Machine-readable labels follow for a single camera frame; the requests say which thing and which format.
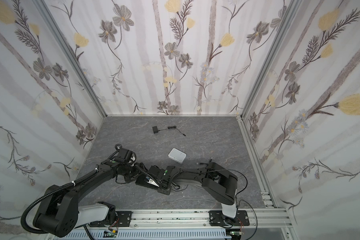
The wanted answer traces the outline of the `black network switch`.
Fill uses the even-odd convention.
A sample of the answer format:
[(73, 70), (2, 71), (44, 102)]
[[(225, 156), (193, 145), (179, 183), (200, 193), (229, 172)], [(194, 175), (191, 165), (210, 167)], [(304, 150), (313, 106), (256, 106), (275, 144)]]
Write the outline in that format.
[(154, 190), (158, 189), (158, 186), (149, 183), (149, 179), (145, 175), (138, 176), (135, 181), (135, 184), (137, 186), (141, 186), (141, 187), (145, 187), (145, 188), (149, 188), (149, 189), (154, 189)]

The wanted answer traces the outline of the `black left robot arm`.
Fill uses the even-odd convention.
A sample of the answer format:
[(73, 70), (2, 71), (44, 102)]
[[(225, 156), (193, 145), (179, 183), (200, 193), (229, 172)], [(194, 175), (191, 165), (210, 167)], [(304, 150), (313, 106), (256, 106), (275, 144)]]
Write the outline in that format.
[(95, 169), (83, 177), (62, 186), (53, 185), (45, 194), (31, 203), (21, 216), (21, 226), (33, 234), (53, 234), (64, 237), (69, 234), (79, 220), (79, 202), (101, 184), (125, 177), (130, 183), (147, 169), (137, 163), (133, 151), (116, 145), (116, 151)]

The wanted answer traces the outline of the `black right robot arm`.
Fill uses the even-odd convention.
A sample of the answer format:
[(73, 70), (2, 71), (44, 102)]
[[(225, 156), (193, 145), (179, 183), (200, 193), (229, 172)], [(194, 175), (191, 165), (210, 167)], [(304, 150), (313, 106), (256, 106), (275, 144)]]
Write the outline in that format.
[(196, 169), (181, 169), (175, 166), (160, 169), (152, 166), (145, 181), (165, 195), (169, 195), (181, 184), (199, 186), (221, 204), (226, 227), (238, 223), (238, 177), (217, 163), (211, 162)]

